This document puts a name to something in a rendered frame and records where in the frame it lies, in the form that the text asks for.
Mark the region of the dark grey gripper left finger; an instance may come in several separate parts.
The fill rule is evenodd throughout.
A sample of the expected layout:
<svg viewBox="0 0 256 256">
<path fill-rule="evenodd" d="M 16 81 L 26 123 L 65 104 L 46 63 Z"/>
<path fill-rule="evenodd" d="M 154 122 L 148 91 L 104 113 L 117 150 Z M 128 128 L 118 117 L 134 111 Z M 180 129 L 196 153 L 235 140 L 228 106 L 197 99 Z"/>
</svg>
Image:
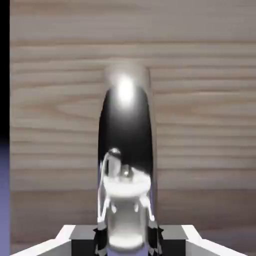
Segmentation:
<svg viewBox="0 0 256 256">
<path fill-rule="evenodd" d="M 55 238 L 33 245 L 10 256 L 108 256 L 98 250 L 94 225 L 65 224 Z"/>
</svg>

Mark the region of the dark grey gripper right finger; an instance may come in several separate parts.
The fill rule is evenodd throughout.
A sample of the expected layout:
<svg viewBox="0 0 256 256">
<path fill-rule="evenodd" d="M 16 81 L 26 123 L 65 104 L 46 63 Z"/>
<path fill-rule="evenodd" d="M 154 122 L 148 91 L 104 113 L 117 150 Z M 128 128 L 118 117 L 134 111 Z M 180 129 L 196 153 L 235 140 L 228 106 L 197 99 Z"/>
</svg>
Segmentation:
<svg viewBox="0 0 256 256">
<path fill-rule="evenodd" d="M 193 225 L 148 228 L 148 256 L 248 256 L 200 236 Z"/>
</svg>

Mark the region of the light wood cabinet door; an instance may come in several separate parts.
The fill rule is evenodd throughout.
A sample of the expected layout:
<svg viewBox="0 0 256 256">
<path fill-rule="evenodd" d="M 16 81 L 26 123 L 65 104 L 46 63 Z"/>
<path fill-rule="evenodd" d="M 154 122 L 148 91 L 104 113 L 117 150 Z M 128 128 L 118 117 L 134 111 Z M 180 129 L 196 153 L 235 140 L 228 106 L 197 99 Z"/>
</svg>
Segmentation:
<svg viewBox="0 0 256 256">
<path fill-rule="evenodd" d="M 158 221 L 256 256 L 256 0 L 10 0 L 10 252 L 96 222 L 123 60 L 150 72 Z"/>
</svg>

